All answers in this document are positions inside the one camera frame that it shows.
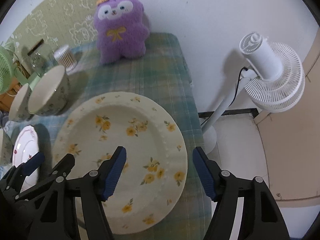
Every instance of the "black baseboard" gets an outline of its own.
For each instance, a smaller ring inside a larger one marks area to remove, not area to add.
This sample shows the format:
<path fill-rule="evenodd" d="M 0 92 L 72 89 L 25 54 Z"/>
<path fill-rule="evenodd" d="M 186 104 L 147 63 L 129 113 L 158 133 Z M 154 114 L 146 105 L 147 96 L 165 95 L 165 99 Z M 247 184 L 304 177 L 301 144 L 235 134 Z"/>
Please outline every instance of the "black baseboard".
<path fill-rule="evenodd" d="M 202 112 L 202 113 L 198 113 L 198 115 L 199 115 L 199 118 L 208 118 L 213 113 L 214 112 Z M 252 117 L 256 118 L 259 112 L 257 108 L 247 108 L 247 109 L 226 110 L 222 115 L 232 115 L 232 114 L 252 114 Z"/>

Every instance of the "purple plush toy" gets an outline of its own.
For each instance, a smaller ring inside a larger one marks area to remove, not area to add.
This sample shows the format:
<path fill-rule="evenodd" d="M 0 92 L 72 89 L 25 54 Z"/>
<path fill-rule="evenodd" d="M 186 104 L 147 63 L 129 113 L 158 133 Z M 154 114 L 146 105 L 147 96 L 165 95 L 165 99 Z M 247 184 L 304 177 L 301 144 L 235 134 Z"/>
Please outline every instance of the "purple plush toy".
<path fill-rule="evenodd" d="M 144 55 L 144 41 L 149 30 L 142 24 L 142 3 L 139 0 L 99 0 L 97 4 L 94 26 L 98 31 L 100 63 Z"/>

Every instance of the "green wallpaper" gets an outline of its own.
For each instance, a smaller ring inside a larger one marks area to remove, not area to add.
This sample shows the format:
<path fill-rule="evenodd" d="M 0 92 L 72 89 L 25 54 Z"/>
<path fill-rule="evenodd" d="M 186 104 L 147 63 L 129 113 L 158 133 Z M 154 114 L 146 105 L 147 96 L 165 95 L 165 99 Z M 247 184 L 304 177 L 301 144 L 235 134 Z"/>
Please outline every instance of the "green wallpaper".
<path fill-rule="evenodd" d="M 69 44 L 80 46 L 94 41 L 97 31 L 93 15 L 97 0 L 44 0 L 16 28 L 9 41 L 16 44 L 16 53 L 30 70 L 27 52 L 44 39 L 52 51 Z"/>

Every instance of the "plate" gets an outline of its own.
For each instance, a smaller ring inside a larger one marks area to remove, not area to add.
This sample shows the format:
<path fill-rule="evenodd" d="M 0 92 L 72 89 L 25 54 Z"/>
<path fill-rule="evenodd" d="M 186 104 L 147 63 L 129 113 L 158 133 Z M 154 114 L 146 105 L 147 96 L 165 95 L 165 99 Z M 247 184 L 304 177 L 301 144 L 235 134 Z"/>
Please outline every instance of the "plate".
<path fill-rule="evenodd" d="M 126 148 L 127 161 L 113 196 L 102 204 L 114 234 L 137 233 L 172 210 L 187 175 L 182 134 L 161 106 L 127 92 L 91 98 L 63 124 L 53 147 L 53 166 L 71 153 L 76 165 L 68 179 L 82 177 L 110 159 L 118 146 Z M 83 221 L 80 199 L 76 209 Z"/>
<path fill-rule="evenodd" d="M 12 165 L 18 167 L 21 163 L 26 163 L 33 155 L 39 152 L 38 135 L 32 125 L 24 127 L 18 135 L 14 144 Z M 21 192 L 34 186 L 39 177 L 39 168 L 23 182 Z"/>

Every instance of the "white eye patch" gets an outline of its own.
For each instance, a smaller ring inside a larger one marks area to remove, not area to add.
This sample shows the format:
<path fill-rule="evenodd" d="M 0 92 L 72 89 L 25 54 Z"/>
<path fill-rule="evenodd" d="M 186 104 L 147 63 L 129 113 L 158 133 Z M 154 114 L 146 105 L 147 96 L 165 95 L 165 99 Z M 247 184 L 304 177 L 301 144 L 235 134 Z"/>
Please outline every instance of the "white eye patch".
<path fill-rule="evenodd" d="M 133 4 L 129 0 L 121 1 L 116 8 L 111 8 L 110 5 L 106 4 L 100 7 L 98 11 L 98 18 L 100 20 L 116 20 L 121 17 L 123 13 L 129 13 L 133 9 Z"/>

